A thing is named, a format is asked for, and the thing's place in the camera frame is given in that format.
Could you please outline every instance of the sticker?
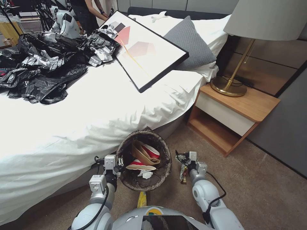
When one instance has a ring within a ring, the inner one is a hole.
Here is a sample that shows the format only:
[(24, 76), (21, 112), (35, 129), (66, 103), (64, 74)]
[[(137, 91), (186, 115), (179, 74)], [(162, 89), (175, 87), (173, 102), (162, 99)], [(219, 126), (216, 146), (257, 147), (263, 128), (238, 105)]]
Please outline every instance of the sticker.
[(151, 208), (147, 209), (146, 215), (163, 215), (163, 212), (162, 212), (161, 209), (159, 209), (157, 207), (151, 207)]

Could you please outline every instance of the carpet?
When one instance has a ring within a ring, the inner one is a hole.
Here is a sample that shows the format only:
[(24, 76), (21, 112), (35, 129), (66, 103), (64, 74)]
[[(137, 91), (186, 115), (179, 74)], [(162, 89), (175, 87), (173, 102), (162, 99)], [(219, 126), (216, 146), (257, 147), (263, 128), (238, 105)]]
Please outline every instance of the carpet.
[[(244, 140), (224, 158), (200, 135), (181, 124), (166, 139), (173, 155), (170, 176), (154, 191), (147, 193), (147, 204), (180, 211), (203, 222), (200, 207), (192, 196), (190, 178), (179, 182), (180, 164), (174, 159), (179, 152), (196, 151), (200, 161), (227, 192), (226, 206), (238, 217), (245, 229), (307, 229), (307, 180)], [(44, 200), (18, 220), (0, 229), (66, 230), (77, 213), (89, 201), (88, 186)], [(126, 188), (118, 180), (111, 214), (117, 219), (137, 207), (139, 192)]]

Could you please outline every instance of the person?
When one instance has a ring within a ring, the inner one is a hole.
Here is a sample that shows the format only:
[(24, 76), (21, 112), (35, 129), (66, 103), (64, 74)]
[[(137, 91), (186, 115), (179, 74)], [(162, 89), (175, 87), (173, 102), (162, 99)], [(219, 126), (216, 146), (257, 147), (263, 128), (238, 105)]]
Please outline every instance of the person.
[(90, 35), (93, 30), (99, 28), (96, 17), (104, 21), (108, 19), (108, 15), (104, 13), (100, 1), (94, 1), (101, 13), (93, 7), (92, 0), (70, 0), (71, 7), (77, 16), (82, 29), (85, 30), (88, 35)]

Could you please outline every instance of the wooden nightstand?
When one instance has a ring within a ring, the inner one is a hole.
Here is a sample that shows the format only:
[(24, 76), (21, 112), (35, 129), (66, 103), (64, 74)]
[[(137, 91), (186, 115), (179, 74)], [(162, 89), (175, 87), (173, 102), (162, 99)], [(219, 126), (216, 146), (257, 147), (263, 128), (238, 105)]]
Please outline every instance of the wooden nightstand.
[(226, 157), (279, 101), (252, 88), (242, 97), (225, 96), (207, 84), (199, 89), (187, 125)]

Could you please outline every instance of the white robot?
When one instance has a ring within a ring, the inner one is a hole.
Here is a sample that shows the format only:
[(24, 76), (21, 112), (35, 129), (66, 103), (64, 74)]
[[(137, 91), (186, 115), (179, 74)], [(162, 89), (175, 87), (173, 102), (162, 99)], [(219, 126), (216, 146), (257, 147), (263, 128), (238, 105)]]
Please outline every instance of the white robot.
[(54, 24), (49, 31), (69, 38), (80, 37), (80, 29), (74, 18), (76, 14), (72, 7), (68, 9), (66, 0), (51, 0), (51, 2), (53, 5), (50, 11)]
[(116, 164), (115, 155), (104, 158), (104, 175), (93, 175), (89, 184), (92, 190), (90, 204), (78, 213), (69, 230), (244, 230), (235, 214), (226, 207), (217, 188), (206, 180), (207, 165), (197, 161), (197, 153), (176, 152), (176, 158), (189, 169), (192, 180), (192, 194), (200, 206), (205, 224), (196, 221), (178, 211), (146, 206), (123, 214), (116, 221), (112, 220), (110, 210), (117, 187), (116, 172), (122, 165)]

